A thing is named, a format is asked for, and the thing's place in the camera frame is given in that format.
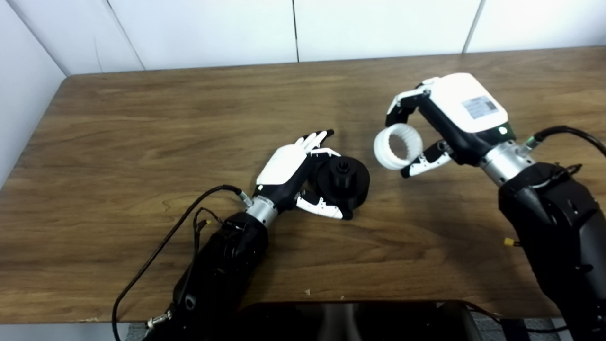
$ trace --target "robotic arm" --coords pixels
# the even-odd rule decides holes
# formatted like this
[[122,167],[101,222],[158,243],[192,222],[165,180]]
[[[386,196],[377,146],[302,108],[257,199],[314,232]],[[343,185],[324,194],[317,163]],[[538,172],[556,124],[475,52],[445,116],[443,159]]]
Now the robotic arm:
[[[499,187],[499,209],[518,233],[539,286],[557,304],[574,339],[606,340],[604,215],[589,190],[572,177],[580,165],[563,168],[528,156],[547,136],[559,132],[585,138],[604,155],[606,148],[564,126],[543,130],[517,145],[505,109],[468,73],[428,79],[396,96],[387,112],[387,129],[412,129],[406,122],[417,108],[443,140],[422,153],[416,147],[416,155],[409,146],[408,159],[399,163],[402,176],[450,160],[480,167]],[[384,135],[375,140],[375,154],[384,166],[393,166],[395,156],[385,151]],[[403,138],[405,143],[415,143],[410,135]]]
[[[237,194],[247,208],[225,221],[215,216],[221,222],[221,228],[210,237],[201,250],[198,251],[195,246],[193,260],[175,286],[168,310],[148,321],[149,332],[144,340],[215,340],[228,337],[230,317],[238,307],[248,277],[261,261],[267,248],[267,229],[279,214],[299,207],[325,217],[351,219],[351,210],[334,206],[311,192],[301,191],[316,164],[331,157],[340,157],[332,149],[320,147],[324,140],[333,134],[332,130],[311,133],[276,150],[256,180],[252,199],[236,187],[223,185],[196,200],[142,271],[116,300],[112,316],[116,340],[119,341],[116,314],[124,294],[134,285],[193,208],[205,196],[221,189]],[[199,238],[200,229],[207,222],[197,224],[197,216],[198,214],[193,220],[193,229],[195,237]]]

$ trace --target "black cord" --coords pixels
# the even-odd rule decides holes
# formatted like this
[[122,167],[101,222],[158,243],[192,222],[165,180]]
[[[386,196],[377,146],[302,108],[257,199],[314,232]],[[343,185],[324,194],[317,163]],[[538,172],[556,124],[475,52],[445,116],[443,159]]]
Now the black cord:
[[[501,321],[499,318],[495,317],[492,313],[490,313],[484,309],[477,308],[477,307],[469,307],[469,310],[474,311],[474,312],[479,312],[480,314],[491,318],[493,321],[495,321],[499,325],[503,326],[503,321]],[[560,331],[568,330],[568,326],[562,326],[562,327],[557,327],[557,328],[552,328],[552,329],[534,329],[534,328],[527,328],[527,327],[516,326],[516,325],[513,325],[513,326],[516,328],[520,328],[524,331],[527,331],[528,333],[535,333],[535,334],[551,334],[551,333],[558,333]]]
[[143,264],[143,266],[141,267],[141,269],[133,277],[133,279],[130,281],[130,283],[124,288],[124,290],[122,290],[122,292],[120,293],[120,295],[118,295],[118,298],[116,298],[116,301],[114,302],[114,305],[113,305],[113,308],[112,308],[112,331],[113,331],[114,338],[116,339],[116,341],[121,341],[120,335],[118,335],[118,306],[120,305],[120,301],[122,301],[122,299],[124,298],[124,296],[126,296],[126,294],[128,293],[128,291],[135,285],[135,283],[137,283],[137,281],[139,280],[139,278],[141,278],[141,276],[143,275],[143,273],[147,270],[147,268],[149,268],[149,266],[151,265],[151,263],[154,261],[154,259],[156,259],[156,257],[160,253],[160,251],[162,251],[162,249],[164,249],[164,246],[166,246],[166,244],[171,239],[171,237],[173,236],[173,234],[175,234],[175,232],[177,232],[177,230],[179,229],[179,227],[181,227],[181,225],[183,224],[183,222],[185,221],[185,219],[191,214],[191,212],[193,211],[193,209],[196,208],[196,206],[200,203],[200,201],[202,201],[204,198],[208,197],[212,193],[219,192],[219,191],[232,191],[236,195],[242,193],[242,190],[240,188],[237,188],[237,187],[234,187],[234,186],[231,186],[231,185],[228,185],[228,184],[223,184],[221,186],[217,186],[217,187],[211,188],[208,191],[204,192],[202,195],[200,195],[187,208],[187,210],[185,210],[185,213],[183,213],[183,215],[181,216],[181,218],[179,219],[179,221],[177,221],[177,223],[173,226],[173,228],[168,232],[168,234],[166,235],[166,237],[164,237],[164,239],[160,242],[160,245],[158,245],[158,247],[156,248],[156,250],[151,254],[151,256]]
[[[213,218],[215,218],[215,220],[219,223],[219,225],[223,225],[223,221],[221,220],[221,218],[219,218],[213,211],[211,211],[207,208],[203,208],[203,207],[199,208],[196,211],[196,214],[193,216],[193,220],[191,221],[191,225],[193,226],[193,257],[191,259],[189,269],[187,270],[187,276],[185,277],[184,283],[186,283],[186,284],[189,283],[189,280],[191,277],[191,272],[193,271],[194,265],[196,264],[196,258],[198,257],[198,251],[200,250],[200,233],[202,232],[202,228],[210,223],[210,220],[204,220],[204,221],[201,221],[200,223],[198,223],[198,215],[202,211],[207,211],[208,213],[210,213],[210,215],[213,216]],[[183,289],[181,291],[179,300],[177,302],[175,302],[176,304],[179,304],[181,302],[181,300],[183,299],[183,294],[185,294],[185,289]]]
[[555,126],[549,127],[547,129],[543,129],[540,132],[536,133],[533,137],[538,142],[543,142],[547,137],[557,134],[557,133],[571,133],[576,135],[585,141],[591,143],[595,148],[597,148],[604,156],[606,157],[606,146],[600,142],[594,136],[584,132],[583,130],[579,130],[576,128],[568,127],[568,126]]

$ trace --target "white gear ring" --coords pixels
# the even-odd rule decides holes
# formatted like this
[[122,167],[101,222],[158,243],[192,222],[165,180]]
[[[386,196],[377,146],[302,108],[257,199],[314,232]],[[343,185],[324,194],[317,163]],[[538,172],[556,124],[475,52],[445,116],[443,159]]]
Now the white gear ring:
[[[401,159],[391,151],[389,136],[396,135],[406,145],[406,159]],[[387,169],[398,171],[408,166],[416,157],[423,153],[423,140],[415,128],[404,123],[396,123],[383,129],[375,138],[375,156],[379,163]]]

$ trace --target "wood grain surface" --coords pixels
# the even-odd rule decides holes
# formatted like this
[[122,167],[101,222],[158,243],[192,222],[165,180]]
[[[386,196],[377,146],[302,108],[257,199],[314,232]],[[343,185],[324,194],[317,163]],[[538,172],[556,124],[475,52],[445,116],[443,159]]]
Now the wood grain surface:
[[[523,251],[503,246],[515,233],[481,170],[452,163],[405,180],[380,167],[372,145],[394,95],[453,72],[477,77],[520,140],[557,124],[606,140],[605,62],[599,47],[72,76],[0,193],[0,323],[108,321],[201,192],[222,183],[250,192],[277,147],[326,128],[336,131],[326,146],[368,166],[368,200],[352,221],[278,217],[243,306],[464,300],[555,316]],[[420,115],[410,124],[426,145],[438,139]],[[553,137],[534,157],[583,163],[577,179],[606,202],[606,161],[586,142]],[[223,217],[241,209],[230,194],[204,206]],[[163,312],[191,250],[183,228],[120,319]]]

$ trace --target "cable connector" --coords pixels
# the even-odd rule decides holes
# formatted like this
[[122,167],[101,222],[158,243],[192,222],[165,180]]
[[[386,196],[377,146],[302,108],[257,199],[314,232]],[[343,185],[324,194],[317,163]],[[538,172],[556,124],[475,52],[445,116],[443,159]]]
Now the cable connector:
[[171,310],[168,310],[165,314],[162,314],[158,317],[154,317],[154,318],[147,320],[147,323],[145,324],[145,326],[147,327],[147,329],[153,329],[155,326],[159,325],[160,323],[164,323],[172,318],[173,318],[173,312]]
[[518,148],[516,150],[516,154],[519,157],[525,158],[528,156],[528,154],[530,154],[530,152],[534,148],[537,148],[537,146],[539,146],[540,144],[541,144],[541,141],[534,138],[534,136],[531,136],[526,140],[526,142],[523,145],[520,146],[520,148]]
[[253,200],[251,200],[250,197],[244,193],[244,191],[238,194],[238,198],[240,198],[240,200],[242,200],[248,208],[253,205]]
[[503,241],[503,245],[505,246],[521,246],[519,241],[513,240],[511,238],[505,238]]

